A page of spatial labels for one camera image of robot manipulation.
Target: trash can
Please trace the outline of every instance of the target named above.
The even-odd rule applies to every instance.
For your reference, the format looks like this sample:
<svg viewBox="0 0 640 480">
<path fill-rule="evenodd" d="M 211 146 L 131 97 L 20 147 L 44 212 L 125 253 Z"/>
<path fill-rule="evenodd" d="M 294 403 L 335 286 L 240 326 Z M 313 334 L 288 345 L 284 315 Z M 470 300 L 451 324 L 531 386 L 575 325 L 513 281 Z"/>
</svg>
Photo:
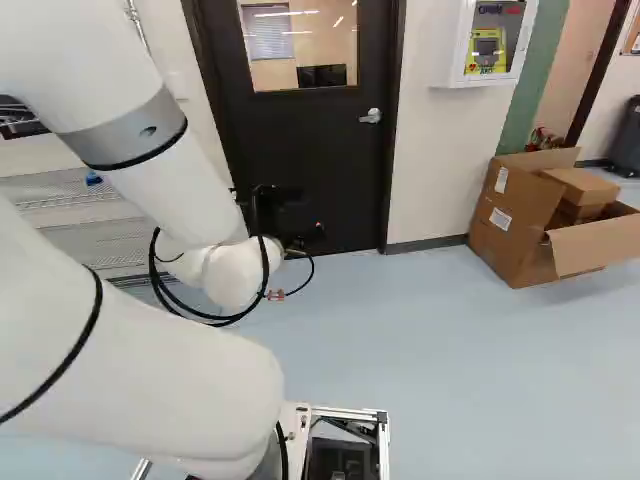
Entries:
<svg viewBox="0 0 640 480">
<path fill-rule="evenodd" d="M 614 172 L 640 176 L 640 95 L 629 100 L 607 158 Z"/>
</svg>

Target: door handle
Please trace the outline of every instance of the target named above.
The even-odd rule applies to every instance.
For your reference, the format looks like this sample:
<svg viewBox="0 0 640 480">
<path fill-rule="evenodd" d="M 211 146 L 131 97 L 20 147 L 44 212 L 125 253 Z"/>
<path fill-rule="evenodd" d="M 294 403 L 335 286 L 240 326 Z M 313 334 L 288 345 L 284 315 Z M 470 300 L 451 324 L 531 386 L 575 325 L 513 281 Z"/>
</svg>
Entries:
<svg viewBox="0 0 640 480">
<path fill-rule="evenodd" d="M 382 111 L 377 107 L 369 109 L 368 115 L 358 119 L 360 123 L 380 123 L 380 120 L 382 120 Z"/>
</svg>

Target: gray floor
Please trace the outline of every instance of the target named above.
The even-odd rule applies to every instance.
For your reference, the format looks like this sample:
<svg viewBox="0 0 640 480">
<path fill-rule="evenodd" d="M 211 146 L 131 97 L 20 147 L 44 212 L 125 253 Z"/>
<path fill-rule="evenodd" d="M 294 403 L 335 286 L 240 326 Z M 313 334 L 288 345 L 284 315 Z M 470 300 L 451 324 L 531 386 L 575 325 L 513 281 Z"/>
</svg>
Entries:
<svg viewBox="0 0 640 480">
<path fill-rule="evenodd" d="M 640 206 L 640 183 L 624 184 L 623 199 Z M 305 269 L 289 262 L 273 284 L 291 286 Z M 512 291 L 466 247 L 340 255 L 318 260 L 303 294 L 265 303 L 237 331 L 277 353 L 288 398 L 388 409 L 393 478 L 635 480 L 639 292 L 640 261 Z M 146 288 L 131 293 L 152 301 Z M 2 479 L 125 480 L 135 462 L 0 437 Z"/>
</svg>

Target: open cardboard box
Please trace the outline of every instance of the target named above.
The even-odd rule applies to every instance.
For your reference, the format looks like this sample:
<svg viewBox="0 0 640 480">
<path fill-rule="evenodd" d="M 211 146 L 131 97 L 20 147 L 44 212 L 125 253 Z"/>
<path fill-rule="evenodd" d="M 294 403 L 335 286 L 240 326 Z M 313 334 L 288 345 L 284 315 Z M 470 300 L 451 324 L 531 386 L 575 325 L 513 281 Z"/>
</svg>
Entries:
<svg viewBox="0 0 640 480">
<path fill-rule="evenodd" d="M 601 270 L 640 256 L 640 211 L 607 205 L 601 220 L 545 231 L 565 187 L 536 174 L 573 168 L 579 149 L 494 157 L 476 206 L 469 246 L 512 288 Z"/>
</svg>

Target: black door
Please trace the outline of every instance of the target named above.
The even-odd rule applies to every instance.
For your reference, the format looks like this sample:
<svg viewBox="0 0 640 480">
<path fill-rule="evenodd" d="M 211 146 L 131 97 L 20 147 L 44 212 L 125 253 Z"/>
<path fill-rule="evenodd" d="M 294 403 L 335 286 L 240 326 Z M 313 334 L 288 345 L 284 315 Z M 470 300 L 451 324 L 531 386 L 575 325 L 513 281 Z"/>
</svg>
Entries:
<svg viewBox="0 0 640 480">
<path fill-rule="evenodd" d="M 321 221 L 314 254 L 379 246 L 391 3 L 184 0 L 236 186 L 304 188 L 281 224 Z"/>
</svg>

